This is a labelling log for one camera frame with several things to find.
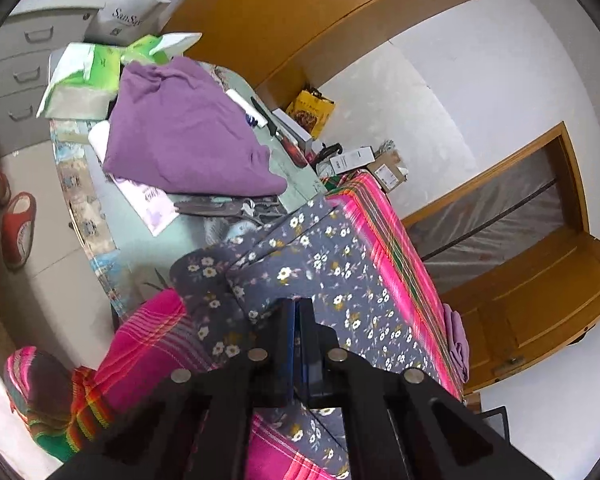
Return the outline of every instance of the drawer cabinet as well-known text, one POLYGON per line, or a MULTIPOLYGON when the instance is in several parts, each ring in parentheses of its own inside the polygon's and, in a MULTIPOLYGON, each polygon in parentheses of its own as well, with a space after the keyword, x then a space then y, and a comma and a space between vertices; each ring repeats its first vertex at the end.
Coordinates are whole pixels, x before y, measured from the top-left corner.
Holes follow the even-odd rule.
POLYGON ((82 41, 104 0, 21 0, 0 28, 0 157, 49 138, 36 118, 51 51, 82 41))

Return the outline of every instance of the plastic sheet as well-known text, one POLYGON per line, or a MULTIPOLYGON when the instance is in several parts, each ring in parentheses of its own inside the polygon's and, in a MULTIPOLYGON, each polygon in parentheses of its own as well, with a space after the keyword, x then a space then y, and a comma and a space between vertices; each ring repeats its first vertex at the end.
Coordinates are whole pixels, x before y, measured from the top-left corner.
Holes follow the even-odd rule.
POLYGON ((544 151, 409 229, 438 292, 517 256, 564 225, 555 175, 544 151))

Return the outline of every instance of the purple cloth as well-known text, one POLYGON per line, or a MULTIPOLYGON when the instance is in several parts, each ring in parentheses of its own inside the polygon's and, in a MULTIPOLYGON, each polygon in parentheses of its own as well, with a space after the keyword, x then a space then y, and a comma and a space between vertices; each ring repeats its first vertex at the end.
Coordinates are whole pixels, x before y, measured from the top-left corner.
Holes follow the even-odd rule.
POLYGON ((103 169, 170 193, 278 195, 286 180, 269 171, 244 111, 195 61, 132 62, 109 118, 103 169))
POLYGON ((451 362, 465 383, 469 380, 469 342, 466 340, 462 318, 448 304, 443 303, 442 306, 445 309, 446 343, 451 362))

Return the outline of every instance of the knife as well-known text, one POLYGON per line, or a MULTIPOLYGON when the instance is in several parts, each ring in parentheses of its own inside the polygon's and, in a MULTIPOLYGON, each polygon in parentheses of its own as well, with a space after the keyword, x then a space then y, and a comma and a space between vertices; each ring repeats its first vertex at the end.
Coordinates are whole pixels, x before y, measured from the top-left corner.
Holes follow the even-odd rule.
POLYGON ((264 107, 260 105, 260 103, 256 100, 255 97, 251 97, 251 102, 253 103, 254 108, 267 120, 267 128, 271 133, 271 137, 276 137, 277 140, 280 141, 282 147, 286 151, 286 154, 291 158, 291 161, 298 167, 304 168, 308 163, 304 158, 304 154, 300 151, 294 143, 291 142, 285 134, 280 133, 276 123, 273 122, 273 118, 269 115, 268 112, 265 111, 264 107))

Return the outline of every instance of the gray floral cloth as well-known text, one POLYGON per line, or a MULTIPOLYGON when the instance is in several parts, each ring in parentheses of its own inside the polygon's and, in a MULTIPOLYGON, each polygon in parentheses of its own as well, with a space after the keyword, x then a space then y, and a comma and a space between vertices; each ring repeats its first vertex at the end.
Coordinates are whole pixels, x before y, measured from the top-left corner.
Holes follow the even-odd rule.
MULTIPOLYGON (((203 347, 222 365, 254 341, 279 298, 312 298, 317 322, 373 366, 417 366, 438 375, 395 307, 368 247, 339 206, 320 196, 275 224, 183 256, 171 267, 203 347)), ((318 466, 349 476, 339 408, 308 410, 299 401, 261 410, 263 418, 318 466)))

